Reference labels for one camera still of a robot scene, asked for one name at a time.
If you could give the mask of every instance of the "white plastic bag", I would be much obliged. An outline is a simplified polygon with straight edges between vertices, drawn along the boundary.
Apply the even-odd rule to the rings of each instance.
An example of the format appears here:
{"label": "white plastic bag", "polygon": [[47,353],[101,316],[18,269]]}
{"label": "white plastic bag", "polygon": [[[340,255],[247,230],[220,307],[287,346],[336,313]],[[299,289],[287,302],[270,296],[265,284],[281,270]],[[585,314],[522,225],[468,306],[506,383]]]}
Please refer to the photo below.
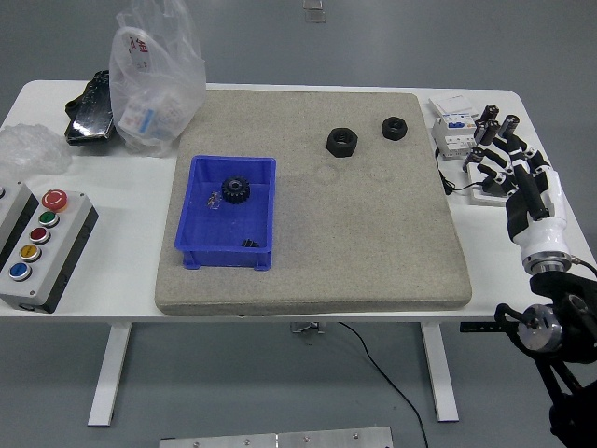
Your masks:
{"label": "white plastic bag", "polygon": [[132,0],[117,15],[110,98],[132,152],[164,155],[205,101],[199,36],[183,0]]}

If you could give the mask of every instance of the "blue button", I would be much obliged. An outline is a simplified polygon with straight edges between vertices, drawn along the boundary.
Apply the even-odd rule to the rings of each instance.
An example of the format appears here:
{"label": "blue button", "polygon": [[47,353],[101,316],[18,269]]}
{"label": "blue button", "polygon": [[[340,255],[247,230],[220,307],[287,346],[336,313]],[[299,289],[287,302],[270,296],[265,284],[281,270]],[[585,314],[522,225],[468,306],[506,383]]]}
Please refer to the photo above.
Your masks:
{"label": "blue button", "polygon": [[31,266],[25,263],[13,264],[8,274],[13,280],[20,282],[29,277],[31,274]]}

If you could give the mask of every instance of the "red button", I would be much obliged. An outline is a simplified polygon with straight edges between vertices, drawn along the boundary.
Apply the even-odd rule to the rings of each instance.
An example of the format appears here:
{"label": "red button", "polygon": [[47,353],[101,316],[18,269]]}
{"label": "red button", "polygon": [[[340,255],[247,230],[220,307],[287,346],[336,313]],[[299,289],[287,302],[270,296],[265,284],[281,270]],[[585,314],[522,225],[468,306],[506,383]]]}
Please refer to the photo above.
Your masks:
{"label": "red button", "polygon": [[60,212],[66,206],[68,198],[66,193],[61,189],[51,189],[44,197],[41,198],[41,203],[44,207],[52,212]]}
{"label": "red button", "polygon": [[49,231],[43,227],[38,227],[29,233],[29,239],[32,243],[42,245],[49,239]]}

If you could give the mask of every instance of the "black cable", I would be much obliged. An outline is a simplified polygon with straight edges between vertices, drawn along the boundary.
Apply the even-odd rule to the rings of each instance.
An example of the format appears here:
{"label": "black cable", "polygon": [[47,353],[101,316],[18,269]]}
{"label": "black cable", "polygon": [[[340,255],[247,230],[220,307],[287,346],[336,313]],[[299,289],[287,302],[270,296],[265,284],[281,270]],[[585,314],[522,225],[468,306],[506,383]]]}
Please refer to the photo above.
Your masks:
{"label": "black cable", "polygon": [[589,268],[590,271],[592,273],[594,273],[595,276],[597,277],[597,269],[595,269],[592,265],[588,264],[586,261],[580,259],[579,257],[572,257],[572,262],[574,264],[580,264],[581,266],[584,266],[585,268]]}
{"label": "black cable", "polygon": [[469,189],[475,185],[483,185],[482,182],[473,182],[472,184],[469,184],[466,187],[462,187],[461,189],[456,188],[456,185],[453,182],[451,182],[450,180],[448,180],[446,178],[446,176],[439,169],[439,161],[437,159],[438,157],[439,157],[439,148],[436,149],[437,171],[439,172],[439,177],[441,178],[441,185],[444,188],[444,192],[446,193],[446,196],[450,196],[455,191],[462,191],[463,189]]}
{"label": "black cable", "polygon": [[423,439],[424,439],[424,442],[425,442],[425,448],[429,448],[429,443],[427,441],[427,434],[425,433],[425,428],[423,426],[423,420],[421,419],[421,416],[419,415],[419,411],[417,411],[417,408],[415,408],[414,405],[410,402],[410,400],[407,399],[407,396],[404,395],[402,393],[402,391],[400,389],[398,389],[394,383],[392,383],[392,380],[390,380],[390,378],[388,377],[388,375],[386,375],[383,372],[382,368],[377,365],[377,362],[375,362],[375,360],[373,359],[373,357],[371,357],[371,355],[369,354],[369,351],[367,349],[367,345],[365,344],[365,341],[363,340],[363,338],[361,337],[361,335],[358,334],[355,329],[353,329],[349,325],[346,325],[344,322],[339,322],[339,324],[342,325],[343,327],[346,327],[347,329],[349,329],[352,333],[354,333],[356,335],[356,337],[361,341],[361,344],[363,344],[363,348],[365,349],[365,353],[367,354],[367,356],[369,358],[369,361],[371,361],[371,363],[375,366],[375,368],[377,369],[377,371],[382,375],[383,379],[385,379],[385,381],[388,382],[388,384],[400,395],[400,397],[402,397],[408,403],[408,405],[410,406],[410,408],[414,411],[415,415],[417,416],[417,420],[419,420],[419,426],[421,427],[421,432],[423,433]]}

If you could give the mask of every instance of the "white table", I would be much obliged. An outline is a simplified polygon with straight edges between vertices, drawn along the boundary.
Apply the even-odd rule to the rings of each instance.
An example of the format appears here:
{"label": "white table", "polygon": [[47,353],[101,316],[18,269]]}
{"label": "white table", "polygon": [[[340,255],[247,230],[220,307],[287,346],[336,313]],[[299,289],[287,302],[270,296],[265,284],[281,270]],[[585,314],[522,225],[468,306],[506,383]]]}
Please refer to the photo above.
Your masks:
{"label": "white table", "polygon": [[[68,125],[64,104],[80,95],[85,81],[33,81],[25,85],[8,113],[4,126],[41,123],[63,134]],[[396,91],[417,95],[428,128],[433,125],[431,89],[375,89],[308,86],[210,85],[210,89],[291,91]],[[498,105],[502,114],[521,119],[517,134],[543,151],[518,95],[510,91],[460,91],[477,107]],[[458,420],[448,363],[439,323],[491,321],[502,301],[524,310],[548,300],[531,293],[529,276],[521,267],[520,249],[507,237],[503,207],[471,205],[468,192],[448,197],[456,230],[468,265],[473,296],[462,309],[437,312],[358,313],[275,317],[176,317],[155,306],[155,279],[163,230],[174,176],[175,153],[163,159],[129,155],[122,146],[74,147],[73,164],[64,175],[29,175],[21,178],[35,195],[48,189],[87,193],[100,218],[53,315],[17,311],[0,301],[0,320],[52,322],[106,322],[111,325],[104,364],[90,413],[90,426],[109,426],[118,381],[133,322],[247,322],[247,321],[392,321],[420,322],[428,367],[440,421]],[[462,161],[442,161],[444,175],[457,186],[466,185]],[[566,240],[572,253],[595,263],[568,202]],[[587,276],[582,267],[571,273]]]}

